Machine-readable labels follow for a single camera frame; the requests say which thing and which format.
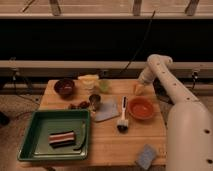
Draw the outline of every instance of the green tray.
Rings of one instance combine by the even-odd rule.
[[[52,148],[51,133],[74,131],[76,144]],[[82,160],[87,157],[90,135],[88,110],[40,110],[33,113],[21,149],[19,161]]]

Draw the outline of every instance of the orange bowl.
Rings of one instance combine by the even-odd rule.
[[[147,120],[154,117],[152,103],[142,97],[136,97],[128,102],[127,110],[135,119]]]

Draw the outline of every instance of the brown bowl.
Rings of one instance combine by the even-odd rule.
[[[73,94],[75,88],[75,83],[70,78],[63,78],[57,81],[54,85],[54,90],[58,93],[61,97],[66,98]]]
[[[135,119],[147,120],[154,117],[154,107],[152,103],[142,97],[136,97],[128,102],[129,114]]]

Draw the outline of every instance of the scrub brush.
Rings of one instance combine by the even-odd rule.
[[[124,133],[128,129],[129,121],[125,119],[125,112],[126,112],[126,97],[123,97],[122,100],[122,115],[121,118],[117,121],[117,128],[119,132]]]

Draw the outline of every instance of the floor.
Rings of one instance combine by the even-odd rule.
[[[171,104],[167,103],[165,99],[159,97],[159,105],[162,114],[167,120],[168,111]],[[207,108],[213,113],[213,95],[205,94],[198,96]],[[24,136],[25,128],[32,112],[38,109],[39,102],[42,95],[21,95],[14,94],[0,95],[0,111],[10,118],[10,123],[6,126],[0,125],[0,171],[44,171],[44,168],[22,168],[17,161],[17,154]],[[82,167],[82,168],[67,168],[58,167],[58,171],[141,171],[140,167]],[[165,171],[164,166],[151,167],[149,171]]]

